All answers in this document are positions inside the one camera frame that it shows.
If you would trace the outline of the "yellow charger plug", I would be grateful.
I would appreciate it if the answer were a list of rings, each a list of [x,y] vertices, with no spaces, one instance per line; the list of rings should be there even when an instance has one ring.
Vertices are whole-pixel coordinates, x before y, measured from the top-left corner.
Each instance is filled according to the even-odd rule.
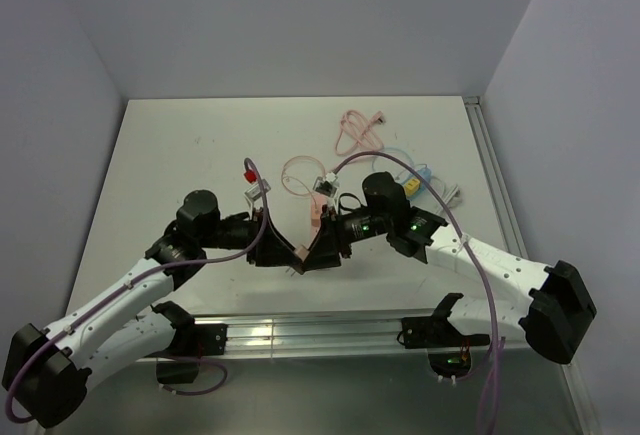
[[[417,179],[408,180],[404,185],[405,195],[413,197],[421,188],[421,183]]]

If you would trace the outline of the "teal power strip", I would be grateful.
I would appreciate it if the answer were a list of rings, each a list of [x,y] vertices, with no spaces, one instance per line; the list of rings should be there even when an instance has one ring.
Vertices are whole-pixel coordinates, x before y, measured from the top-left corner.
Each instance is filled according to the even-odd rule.
[[[417,176],[410,175],[403,183],[405,196],[408,200],[416,198],[421,194],[432,178],[432,171],[426,164],[420,164],[414,168],[418,173]]]

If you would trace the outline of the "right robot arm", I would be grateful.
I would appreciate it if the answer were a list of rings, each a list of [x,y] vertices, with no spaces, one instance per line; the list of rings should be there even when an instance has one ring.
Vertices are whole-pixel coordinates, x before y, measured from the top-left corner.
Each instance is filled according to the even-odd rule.
[[[367,176],[362,191],[364,205],[351,212],[323,207],[300,272],[338,267],[351,256],[354,243],[384,236],[407,258],[486,280],[494,299],[449,293],[430,315],[403,318],[398,341],[405,348],[468,348],[504,338],[525,341],[557,364],[573,360],[597,314],[573,265],[533,262],[459,234],[443,218],[411,205],[387,172]]]

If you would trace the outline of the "pink power strip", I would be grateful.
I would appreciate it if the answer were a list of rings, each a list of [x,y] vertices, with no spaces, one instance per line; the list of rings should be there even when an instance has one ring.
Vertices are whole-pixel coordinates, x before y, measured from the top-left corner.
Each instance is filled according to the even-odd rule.
[[[323,207],[327,203],[327,197],[317,192],[311,194],[310,203],[310,241],[313,241],[321,228]]]

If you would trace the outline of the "light blue charger plug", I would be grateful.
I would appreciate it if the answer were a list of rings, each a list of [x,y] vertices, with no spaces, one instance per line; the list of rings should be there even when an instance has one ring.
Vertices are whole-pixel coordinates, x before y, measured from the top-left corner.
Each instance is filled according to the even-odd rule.
[[[432,171],[426,164],[421,164],[415,167],[415,171],[429,183],[432,178]]]

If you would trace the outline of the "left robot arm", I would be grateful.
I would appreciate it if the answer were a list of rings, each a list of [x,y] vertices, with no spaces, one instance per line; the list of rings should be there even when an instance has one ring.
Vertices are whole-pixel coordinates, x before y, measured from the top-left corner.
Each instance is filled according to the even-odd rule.
[[[91,388],[133,362],[154,354],[191,357],[198,345],[194,317],[164,298],[210,264],[209,248],[225,250],[223,262],[302,263],[273,228],[268,207],[222,217],[212,192],[189,193],[164,234],[121,279],[46,328],[27,324],[14,334],[2,378],[6,417],[51,428]]]

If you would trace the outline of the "brown pink charger plug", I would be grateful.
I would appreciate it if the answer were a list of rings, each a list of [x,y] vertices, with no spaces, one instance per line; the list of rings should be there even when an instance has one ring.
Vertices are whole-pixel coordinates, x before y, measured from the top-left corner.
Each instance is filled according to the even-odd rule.
[[[302,275],[305,273],[304,262],[309,255],[309,250],[304,245],[299,245],[293,251],[293,258],[289,263],[289,273],[291,275]]]

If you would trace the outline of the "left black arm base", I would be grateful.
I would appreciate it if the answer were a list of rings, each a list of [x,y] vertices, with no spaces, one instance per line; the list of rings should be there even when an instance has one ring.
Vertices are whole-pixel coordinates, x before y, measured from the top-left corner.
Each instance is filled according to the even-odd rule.
[[[166,388],[194,383],[205,360],[225,354],[227,334],[228,325],[221,322],[179,329],[169,347],[158,353],[157,382]]]

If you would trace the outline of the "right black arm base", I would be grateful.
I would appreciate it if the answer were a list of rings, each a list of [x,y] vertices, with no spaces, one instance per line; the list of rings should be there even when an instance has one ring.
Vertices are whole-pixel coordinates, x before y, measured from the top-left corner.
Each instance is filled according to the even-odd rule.
[[[432,371],[448,379],[471,372],[472,348],[491,347],[489,335],[465,335],[448,320],[435,316],[402,318],[396,341],[406,350],[425,349]]]

